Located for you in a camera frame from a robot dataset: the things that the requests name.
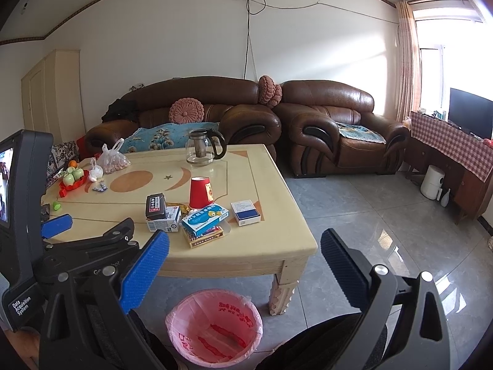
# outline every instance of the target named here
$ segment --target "curtain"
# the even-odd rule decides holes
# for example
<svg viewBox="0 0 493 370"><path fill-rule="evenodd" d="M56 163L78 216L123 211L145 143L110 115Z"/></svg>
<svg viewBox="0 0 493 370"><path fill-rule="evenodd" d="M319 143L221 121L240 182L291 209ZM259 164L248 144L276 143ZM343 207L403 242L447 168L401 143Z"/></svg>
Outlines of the curtain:
<svg viewBox="0 0 493 370"><path fill-rule="evenodd" d="M399 72L396 92L396 120L402 122L410 111L417 111L420 107L421 60L413 10L407 1L399 1L396 6L399 15L399 28L397 30Z"/></svg>

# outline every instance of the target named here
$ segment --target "screw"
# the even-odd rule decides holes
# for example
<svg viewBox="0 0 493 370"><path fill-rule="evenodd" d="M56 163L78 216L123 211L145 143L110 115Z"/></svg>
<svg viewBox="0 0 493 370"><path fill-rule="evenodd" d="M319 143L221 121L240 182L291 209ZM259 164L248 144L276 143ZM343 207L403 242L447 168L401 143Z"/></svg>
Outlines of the screw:
<svg viewBox="0 0 493 370"><path fill-rule="evenodd" d="M386 275L389 273L389 269L387 267L385 267L383 264L377 264L375 267L373 267L375 269L375 272L378 274L378 275Z"/></svg>
<svg viewBox="0 0 493 370"><path fill-rule="evenodd" d="M68 273L60 273L60 274L58 274L58 280L60 282L65 282L66 280L68 280Z"/></svg>
<svg viewBox="0 0 493 370"><path fill-rule="evenodd" d="M110 275L113 275L116 272L116 268L113 266L106 266L103 268L103 275L109 277Z"/></svg>
<svg viewBox="0 0 493 370"><path fill-rule="evenodd" d="M433 281L433 276L431 273L429 273L428 271L423 271L421 273L421 278L423 278L426 282L431 282Z"/></svg>

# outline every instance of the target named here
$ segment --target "plastic bin liner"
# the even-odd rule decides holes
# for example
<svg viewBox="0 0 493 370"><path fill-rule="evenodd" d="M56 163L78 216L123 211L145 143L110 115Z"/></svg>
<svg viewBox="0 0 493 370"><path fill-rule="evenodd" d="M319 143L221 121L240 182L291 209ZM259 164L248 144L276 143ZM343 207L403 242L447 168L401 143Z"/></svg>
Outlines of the plastic bin liner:
<svg viewBox="0 0 493 370"><path fill-rule="evenodd" d="M250 298L208 289L182 300L166 316L169 338L187 360L224 368L245 360L262 338L262 318Z"/></svg>

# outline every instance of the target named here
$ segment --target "wooden coffee table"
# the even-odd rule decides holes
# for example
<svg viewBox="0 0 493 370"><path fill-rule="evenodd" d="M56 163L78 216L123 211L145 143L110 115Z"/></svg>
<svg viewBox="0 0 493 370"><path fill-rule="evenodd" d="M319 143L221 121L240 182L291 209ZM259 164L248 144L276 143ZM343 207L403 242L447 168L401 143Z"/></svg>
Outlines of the wooden coffee table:
<svg viewBox="0 0 493 370"><path fill-rule="evenodd" d="M159 271L170 277L244 277L274 274L269 308L284 313L317 244L286 183L262 144L228 146L221 160L204 167L185 161L185 149L127 154L131 165L105 175L108 190L101 193L86 183L65 198L58 182L43 197L62 206L53 216L70 214L72 229L50 241L66 242L95 236L125 218L135 223L134 240L143 246L152 233L145 222L146 197L163 192L167 202L188 203L190 178L208 176L215 201L231 210L231 202L250 199L261 213L257 224L238 227L233 213L231 232L216 241L190 249L183 230L169 232L169 255ZM81 163L90 167L89 160Z"/></svg>

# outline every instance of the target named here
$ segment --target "black box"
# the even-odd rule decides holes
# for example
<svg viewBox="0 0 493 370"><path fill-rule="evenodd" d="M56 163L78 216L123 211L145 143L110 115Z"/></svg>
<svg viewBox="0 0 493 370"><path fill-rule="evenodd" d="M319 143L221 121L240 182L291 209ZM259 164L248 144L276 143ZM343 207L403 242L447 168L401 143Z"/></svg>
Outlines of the black box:
<svg viewBox="0 0 493 370"><path fill-rule="evenodd" d="M147 196L145 216L151 221L166 218L166 201L162 193Z"/></svg>

